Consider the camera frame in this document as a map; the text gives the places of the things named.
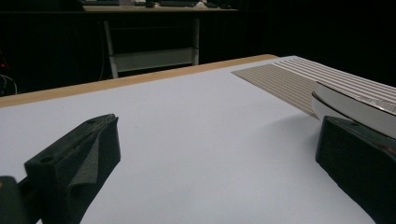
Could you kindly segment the white metal stand frame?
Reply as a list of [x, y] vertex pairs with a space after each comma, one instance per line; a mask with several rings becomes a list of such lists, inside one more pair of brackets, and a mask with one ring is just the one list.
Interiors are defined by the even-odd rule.
[[113, 78], [119, 72], [128, 72], [182, 64], [198, 65], [200, 57], [200, 19], [203, 16], [221, 16], [236, 13], [236, 9], [203, 7], [132, 7], [132, 6], [84, 6], [90, 13], [104, 13], [108, 16], [186, 16], [191, 19], [191, 46], [188, 48], [157, 49], [132, 53], [115, 53], [110, 33], [109, 19], [104, 19], [108, 58]]

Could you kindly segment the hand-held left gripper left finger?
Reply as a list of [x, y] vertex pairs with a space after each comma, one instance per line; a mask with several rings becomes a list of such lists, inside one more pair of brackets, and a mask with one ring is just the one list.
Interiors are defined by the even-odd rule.
[[79, 224], [120, 162], [119, 118], [88, 119], [24, 164], [48, 210], [44, 224]]

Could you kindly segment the striped beige placemat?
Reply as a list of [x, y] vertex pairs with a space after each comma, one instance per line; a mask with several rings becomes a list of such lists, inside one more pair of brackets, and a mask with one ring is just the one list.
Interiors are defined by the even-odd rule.
[[396, 112], [395, 87], [297, 56], [269, 60], [262, 65], [233, 71], [233, 74], [314, 118], [311, 93], [318, 82]]

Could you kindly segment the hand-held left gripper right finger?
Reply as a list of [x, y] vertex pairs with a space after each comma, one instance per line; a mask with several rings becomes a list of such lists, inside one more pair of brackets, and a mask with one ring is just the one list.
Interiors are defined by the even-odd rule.
[[396, 140], [347, 119], [325, 117], [316, 162], [376, 224], [396, 224]]

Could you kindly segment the white plate dark rim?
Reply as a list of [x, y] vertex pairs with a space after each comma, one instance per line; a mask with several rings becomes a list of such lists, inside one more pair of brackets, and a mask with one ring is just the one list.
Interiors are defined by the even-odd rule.
[[396, 139], [396, 113], [390, 112], [378, 100], [361, 98], [318, 82], [314, 92], [327, 105], [347, 119], [363, 124]]
[[312, 109], [320, 121], [323, 121], [325, 116], [347, 119], [345, 115], [337, 112], [335, 109], [323, 102], [314, 91], [311, 93], [311, 96]]

